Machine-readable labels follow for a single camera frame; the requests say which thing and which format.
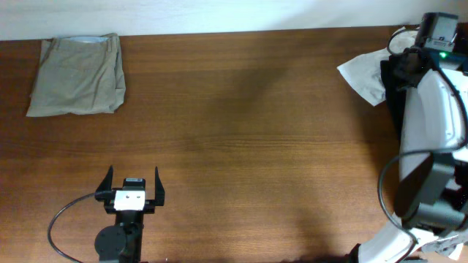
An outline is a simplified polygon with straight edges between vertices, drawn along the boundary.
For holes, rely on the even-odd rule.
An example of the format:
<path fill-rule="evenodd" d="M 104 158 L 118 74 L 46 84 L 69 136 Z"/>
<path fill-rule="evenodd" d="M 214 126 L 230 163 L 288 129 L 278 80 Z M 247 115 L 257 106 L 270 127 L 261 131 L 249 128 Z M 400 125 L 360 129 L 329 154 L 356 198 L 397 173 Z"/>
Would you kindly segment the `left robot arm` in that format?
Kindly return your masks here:
<path fill-rule="evenodd" d="M 115 223 L 106 226 L 96 236 L 94 247 L 100 262 L 140 263 L 144 229 L 144 215 L 155 213 L 157 207 L 165 204 L 165 189 L 159 172 L 154 172 L 155 196 L 146 197 L 146 180 L 126 178 L 121 188 L 113 188 L 111 167 L 94 198 L 103 203 L 105 212 L 114 215 Z"/>

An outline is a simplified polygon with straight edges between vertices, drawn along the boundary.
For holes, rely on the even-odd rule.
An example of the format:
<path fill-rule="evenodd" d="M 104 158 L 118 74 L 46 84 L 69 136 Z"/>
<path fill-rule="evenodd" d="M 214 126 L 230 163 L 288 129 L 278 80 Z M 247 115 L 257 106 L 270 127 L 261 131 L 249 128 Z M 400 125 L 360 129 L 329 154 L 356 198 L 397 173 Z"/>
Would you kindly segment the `grey shorts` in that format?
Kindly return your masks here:
<path fill-rule="evenodd" d="M 463 247 L 467 243 L 467 234 L 444 237 L 423 245 L 420 250 L 424 253 L 436 252 L 452 260 L 459 260 Z"/>

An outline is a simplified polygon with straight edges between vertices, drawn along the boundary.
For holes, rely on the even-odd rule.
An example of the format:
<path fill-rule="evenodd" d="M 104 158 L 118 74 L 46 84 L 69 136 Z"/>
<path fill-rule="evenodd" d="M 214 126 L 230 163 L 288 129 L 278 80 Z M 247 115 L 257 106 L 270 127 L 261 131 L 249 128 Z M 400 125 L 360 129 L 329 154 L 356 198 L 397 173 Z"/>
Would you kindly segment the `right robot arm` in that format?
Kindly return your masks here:
<path fill-rule="evenodd" d="M 427 12 L 339 72 L 367 102 L 388 105 L 400 142 L 387 223 L 346 261 L 415 262 L 416 251 L 458 260 L 467 246 L 467 35 L 458 16 Z"/>

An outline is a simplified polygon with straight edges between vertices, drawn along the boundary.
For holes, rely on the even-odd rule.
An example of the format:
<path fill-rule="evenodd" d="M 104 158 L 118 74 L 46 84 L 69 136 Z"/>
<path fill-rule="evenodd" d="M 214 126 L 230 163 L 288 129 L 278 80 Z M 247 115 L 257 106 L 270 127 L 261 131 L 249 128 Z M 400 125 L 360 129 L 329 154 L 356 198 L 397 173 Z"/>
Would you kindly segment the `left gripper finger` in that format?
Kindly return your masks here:
<path fill-rule="evenodd" d="M 94 198 L 96 201 L 105 201 L 112 197 L 112 180 L 113 180 L 113 166 L 110 165 L 106 176 L 102 180 L 102 182 L 97 187 L 96 191 L 94 192 Z"/>
<path fill-rule="evenodd" d="M 165 204 L 165 189 L 159 176 L 158 167 L 155 167 L 155 206 L 163 206 Z"/>

